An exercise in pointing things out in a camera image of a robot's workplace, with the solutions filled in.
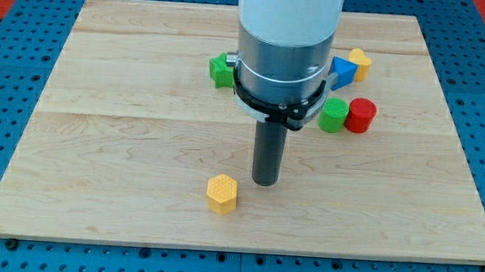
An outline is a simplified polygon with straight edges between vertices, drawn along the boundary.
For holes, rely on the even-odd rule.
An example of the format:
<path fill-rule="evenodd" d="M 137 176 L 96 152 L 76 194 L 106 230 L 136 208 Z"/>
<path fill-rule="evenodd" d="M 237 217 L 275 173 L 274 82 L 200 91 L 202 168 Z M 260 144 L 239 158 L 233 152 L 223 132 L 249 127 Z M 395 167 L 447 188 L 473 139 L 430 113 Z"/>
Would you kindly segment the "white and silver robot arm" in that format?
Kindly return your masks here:
<path fill-rule="evenodd" d="M 252 178 L 279 177 L 286 134 L 322 109 L 336 74 L 327 74 L 344 0 L 238 0 L 238 47 L 228 53 L 234 97 L 256 121 Z"/>

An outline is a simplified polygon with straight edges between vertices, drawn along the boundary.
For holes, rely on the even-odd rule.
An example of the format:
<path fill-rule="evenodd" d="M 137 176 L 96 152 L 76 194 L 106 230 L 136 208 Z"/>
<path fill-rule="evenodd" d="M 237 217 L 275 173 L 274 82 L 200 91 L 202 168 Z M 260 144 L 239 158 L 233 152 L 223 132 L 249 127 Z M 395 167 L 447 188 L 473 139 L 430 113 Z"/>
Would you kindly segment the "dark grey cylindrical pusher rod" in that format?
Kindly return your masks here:
<path fill-rule="evenodd" d="M 253 146 L 254 183 L 271 186 L 279 177 L 287 129 L 281 123 L 256 122 Z"/>

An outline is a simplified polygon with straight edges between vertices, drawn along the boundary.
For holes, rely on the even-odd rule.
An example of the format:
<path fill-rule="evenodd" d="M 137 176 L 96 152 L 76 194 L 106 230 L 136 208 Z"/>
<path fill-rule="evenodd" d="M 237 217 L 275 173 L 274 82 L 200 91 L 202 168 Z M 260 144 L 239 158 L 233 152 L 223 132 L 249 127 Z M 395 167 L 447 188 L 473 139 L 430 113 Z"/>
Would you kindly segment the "black clamp ring mount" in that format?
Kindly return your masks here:
<path fill-rule="evenodd" d="M 328 92 L 338 81 L 337 72 L 328 75 L 322 80 L 319 88 L 309 97 L 296 104 L 271 104 L 263 102 L 248 93 L 238 78 L 239 72 L 233 71 L 233 93 L 237 105 L 242 111 L 254 118 L 257 122 L 280 123 L 292 131 L 299 131 L 322 110 L 327 100 Z"/>

